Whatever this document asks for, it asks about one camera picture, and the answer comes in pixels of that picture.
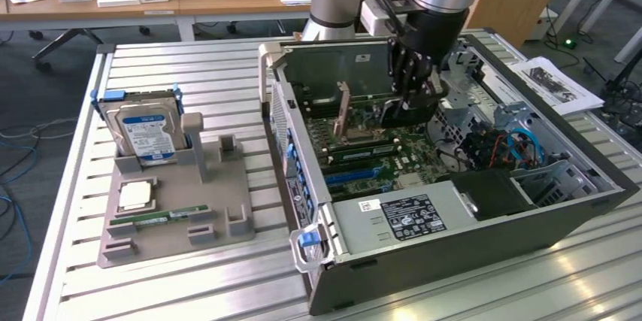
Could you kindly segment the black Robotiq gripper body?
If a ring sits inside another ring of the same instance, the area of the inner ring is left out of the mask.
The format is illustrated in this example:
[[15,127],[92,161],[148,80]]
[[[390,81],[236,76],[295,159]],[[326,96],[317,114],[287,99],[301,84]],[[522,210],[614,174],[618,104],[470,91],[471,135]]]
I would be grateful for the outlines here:
[[465,8],[455,13],[425,9],[395,14],[402,23],[402,32],[398,32],[398,44],[394,46],[394,67],[401,68],[413,53],[419,53],[423,59],[441,67],[453,50],[469,13],[470,10]]

